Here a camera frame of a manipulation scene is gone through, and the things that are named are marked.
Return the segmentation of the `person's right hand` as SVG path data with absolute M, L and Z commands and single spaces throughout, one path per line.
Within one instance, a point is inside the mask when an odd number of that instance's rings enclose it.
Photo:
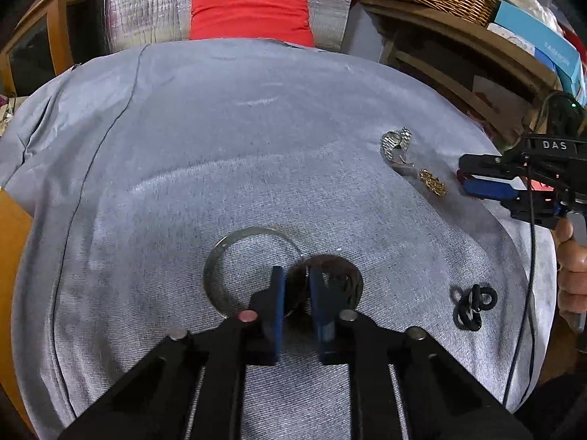
M 558 308 L 569 325 L 575 316 L 584 314 L 587 308 L 586 247 L 575 241 L 574 228 L 569 220 L 559 220 L 553 232 L 556 258 Z

